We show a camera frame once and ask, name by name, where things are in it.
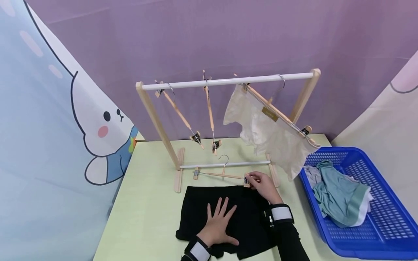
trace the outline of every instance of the clothing label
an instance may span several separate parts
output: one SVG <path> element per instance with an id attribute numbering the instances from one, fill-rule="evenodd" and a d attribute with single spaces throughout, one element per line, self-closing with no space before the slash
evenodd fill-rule
<path id="1" fill-rule="evenodd" d="M 279 119 L 279 116 L 277 116 L 274 112 L 272 112 L 269 108 L 267 108 L 265 106 L 263 107 L 261 112 L 264 113 L 265 115 L 267 115 L 267 117 L 272 119 L 274 122 L 276 122 Z"/>

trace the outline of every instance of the black shorts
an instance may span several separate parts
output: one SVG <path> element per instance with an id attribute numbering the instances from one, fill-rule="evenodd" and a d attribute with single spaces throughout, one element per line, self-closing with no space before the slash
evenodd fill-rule
<path id="1" fill-rule="evenodd" d="M 256 190 L 243 186 L 187 187 L 176 238 L 191 240 L 206 224 L 207 204 L 210 203 L 213 214 L 218 199 L 222 198 L 223 203 L 225 197 L 229 198 L 227 211 L 237 205 L 234 215 L 229 220 L 227 235 L 236 238 L 240 245 L 213 245 L 209 249 L 211 255 L 220 258 L 224 252 L 237 253 L 238 259 L 243 259 L 276 246 L 273 231 L 264 216 L 264 211 L 268 213 L 270 209 L 268 201 Z"/>

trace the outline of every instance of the pink cheek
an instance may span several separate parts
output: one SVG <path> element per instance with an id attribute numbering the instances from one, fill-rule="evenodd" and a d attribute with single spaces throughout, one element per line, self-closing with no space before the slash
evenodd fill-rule
<path id="1" fill-rule="evenodd" d="M 109 128 L 107 126 L 101 126 L 99 131 L 97 132 L 97 135 L 100 138 L 103 138 L 107 135 L 108 132 L 109 132 Z"/>

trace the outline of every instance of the clothes drying rack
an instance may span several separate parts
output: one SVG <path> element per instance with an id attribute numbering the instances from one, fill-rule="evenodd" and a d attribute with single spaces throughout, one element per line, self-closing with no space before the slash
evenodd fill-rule
<path id="1" fill-rule="evenodd" d="M 291 121 L 292 123 L 296 124 L 297 120 L 299 119 L 306 103 L 309 100 L 309 97 L 314 90 L 316 83 L 319 80 L 321 75 L 321 71 L 319 69 L 312 69 L 309 73 L 293 73 L 293 74 L 282 74 L 282 75 L 269 75 L 269 76 L 256 76 L 256 77 L 244 77 L 244 78 L 230 78 L 230 79 L 215 79 L 215 80 L 204 80 L 204 81 L 187 81 L 187 82 L 178 82 L 178 83 L 170 83 L 170 84 L 143 84 L 143 82 L 139 81 L 136 83 L 136 90 L 141 98 L 142 102 L 145 105 L 145 108 L 148 112 L 148 115 L 151 118 L 151 121 L 156 128 L 161 141 L 163 142 L 164 146 L 166 147 L 168 154 L 170 155 L 171 160 L 174 163 L 174 167 L 176 168 L 176 173 L 174 176 L 174 190 L 177 193 L 181 191 L 181 180 L 183 175 L 184 169 L 195 169 L 196 167 L 199 168 L 210 168 L 210 167 L 223 167 L 223 163 L 215 163 L 215 164 L 199 164 L 199 165 L 183 165 L 184 163 L 184 148 L 181 148 L 178 151 L 178 154 L 174 152 L 173 146 L 171 145 L 170 140 L 167 137 L 167 134 L 163 128 L 163 125 L 158 117 L 158 114 L 154 108 L 154 105 L 149 97 L 147 91 L 151 90 L 161 90 L 161 89 L 176 89 L 176 88 L 192 88 L 192 87 L 204 87 L 204 86 L 220 86 L 220 85 L 230 85 L 230 84 L 246 84 L 248 83 L 258 83 L 258 82 L 270 82 L 270 81 L 289 81 L 289 80 L 296 80 L 296 79 L 306 79 L 305 85 L 302 88 L 301 92 L 299 93 L 298 99 L 292 109 L 290 118 L 287 118 L 283 113 L 277 110 L 270 102 L 264 99 L 260 94 L 258 94 L 255 90 L 255 94 L 259 98 L 262 99 L 262 103 L 264 106 L 268 107 L 272 113 L 276 114 L 277 117 L 285 120 Z M 273 162 L 270 161 L 269 155 L 266 154 L 267 160 L 263 161 L 253 161 L 253 162 L 232 162 L 228 163 L 228 167 L 232 166 L 248 166 L 248 165 L 269 165 L 270 171 L 272 172 L 273 181 L 275 181 L 276 186 L 278 186 L 278 177 L 275 176 L 273 170 L 275 167 Z"/>

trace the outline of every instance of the wooden rack foot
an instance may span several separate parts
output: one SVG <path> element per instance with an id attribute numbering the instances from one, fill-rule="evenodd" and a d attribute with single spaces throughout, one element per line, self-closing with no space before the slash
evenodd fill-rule
<path id="1" fill-rule="evenodd" d="M 267 158 L 267 160 L 270 160 L 270 155 L 269 154 L 266 154 L 265 157 Z M 273 179 L 274 186 L 276 188 L 278 188 L 280 186 L 280 180 L 279 180 L 279 177 L 277 176 L 276 166 L 274 165 L 273 162 L 271 162 L 268 165 L 268 168 L 270 169 L 270 174 L 271 174 L 271 178 Z"/>
<path id="2" fill-rule="evenodd" d="M 184 161 L 184 148 L 181 148 L 177 152 L 177 158 L 180 165 L 183 165 Z M 177 170 L 176 174 L 174 175 L 174 191 L 177 193 L 181 192 L 181 180 L 183 176 L 183 169 Z"/>

